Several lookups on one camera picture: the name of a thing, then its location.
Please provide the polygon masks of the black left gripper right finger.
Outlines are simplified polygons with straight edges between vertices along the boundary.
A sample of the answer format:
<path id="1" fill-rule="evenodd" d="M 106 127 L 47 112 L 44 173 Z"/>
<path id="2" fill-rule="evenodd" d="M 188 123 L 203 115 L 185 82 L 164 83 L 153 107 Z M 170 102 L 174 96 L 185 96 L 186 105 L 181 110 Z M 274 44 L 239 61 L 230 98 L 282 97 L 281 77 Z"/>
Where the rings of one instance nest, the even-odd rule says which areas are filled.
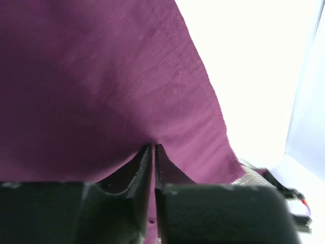
<path id="1" fill-rule="evenodd" d="M 274 187 L 199 185 L 155 147 L 155 197 L 162 243 L 300 243 L 304 218 Z"/>

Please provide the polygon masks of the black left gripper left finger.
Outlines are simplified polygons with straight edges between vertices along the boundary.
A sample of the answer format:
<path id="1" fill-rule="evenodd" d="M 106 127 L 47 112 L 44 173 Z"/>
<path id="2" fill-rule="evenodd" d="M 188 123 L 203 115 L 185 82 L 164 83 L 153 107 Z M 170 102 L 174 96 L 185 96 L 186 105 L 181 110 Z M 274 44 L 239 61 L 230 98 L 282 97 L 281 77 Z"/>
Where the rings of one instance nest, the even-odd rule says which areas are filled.
<path id="1" fill-rule="evenodd" d="M 1 243 L 142 243 L 152 147 L 97 183 L 2 182 Z"/>

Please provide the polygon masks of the purple cloth wrap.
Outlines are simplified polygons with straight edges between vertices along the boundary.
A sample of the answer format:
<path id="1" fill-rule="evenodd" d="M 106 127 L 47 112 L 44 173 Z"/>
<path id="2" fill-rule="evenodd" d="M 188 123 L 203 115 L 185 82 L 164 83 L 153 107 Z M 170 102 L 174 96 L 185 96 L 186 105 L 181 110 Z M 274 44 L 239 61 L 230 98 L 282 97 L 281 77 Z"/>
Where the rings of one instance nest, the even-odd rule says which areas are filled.
<path id="1" fill-rule="evenodd" d="M 155 147 L 199 185 L 243 168 L 175 1 L 1 1 L 1 183 L 97 183 Z"/>

